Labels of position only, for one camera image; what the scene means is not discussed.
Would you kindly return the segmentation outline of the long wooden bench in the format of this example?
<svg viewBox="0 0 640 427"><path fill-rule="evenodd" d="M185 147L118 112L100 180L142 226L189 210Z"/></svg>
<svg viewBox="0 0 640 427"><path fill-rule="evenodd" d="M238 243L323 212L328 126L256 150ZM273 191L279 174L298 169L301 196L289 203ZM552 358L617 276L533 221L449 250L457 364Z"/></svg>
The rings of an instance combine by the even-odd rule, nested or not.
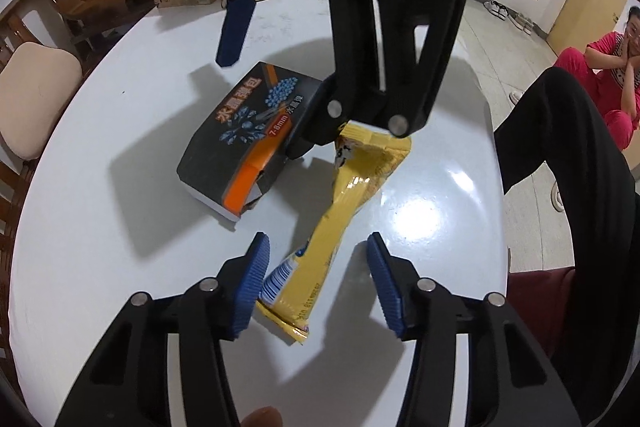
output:
<svg viewBox="0 0 640 427"><path fill-rule="evenodd" d="M11 267L18 221L39 157L84 80L78 58L40 43L15 13L1 19L1 141L23 161L1 165L1 374L20 389L10 346Z"/></svg>

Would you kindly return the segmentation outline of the yellow snack wrapper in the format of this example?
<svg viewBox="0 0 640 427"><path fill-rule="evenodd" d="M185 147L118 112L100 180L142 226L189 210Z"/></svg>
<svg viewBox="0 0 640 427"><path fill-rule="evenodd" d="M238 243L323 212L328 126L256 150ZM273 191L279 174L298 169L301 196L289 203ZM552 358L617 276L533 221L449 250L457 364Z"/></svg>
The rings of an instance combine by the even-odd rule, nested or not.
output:
<svg viewBox="0 0 640 427"><path fill-rule="evenodd" d="M286 256L266 277L257 308L288 338L304 343L309 317L355 213L406 159L411 139L346 124L334 142L332 202L307 243Z"/></svg>

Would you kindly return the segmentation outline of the black orange gel ball box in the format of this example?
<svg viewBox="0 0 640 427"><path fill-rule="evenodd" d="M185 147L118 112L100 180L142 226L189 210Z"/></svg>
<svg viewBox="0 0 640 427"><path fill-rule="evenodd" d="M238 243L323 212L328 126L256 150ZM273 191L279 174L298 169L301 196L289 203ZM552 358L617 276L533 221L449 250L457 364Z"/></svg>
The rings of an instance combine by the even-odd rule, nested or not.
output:
<svg viewBox="0 0 640 427"><path fill-rule="evenodd" d="M257 63L192 136L177 166L186 191L224 219L239 221L290 159L284 141L314 80L319 79Z"/></svg>

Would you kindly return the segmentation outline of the seated woman in pink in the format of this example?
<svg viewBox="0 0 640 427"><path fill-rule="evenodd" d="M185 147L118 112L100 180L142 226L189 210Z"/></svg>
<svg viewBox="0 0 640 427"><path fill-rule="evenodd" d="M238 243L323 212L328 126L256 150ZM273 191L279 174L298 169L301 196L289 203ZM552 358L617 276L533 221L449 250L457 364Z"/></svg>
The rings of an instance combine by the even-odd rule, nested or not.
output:
<svg viewBox="0 0 640 427"><path fill-rule="evenodd" d="M574 134L605 130L626 150L639 127L639 8L632 6L623 30L562 50L526 91L511 93L508 124L533 133L547 126Z"/></svg>

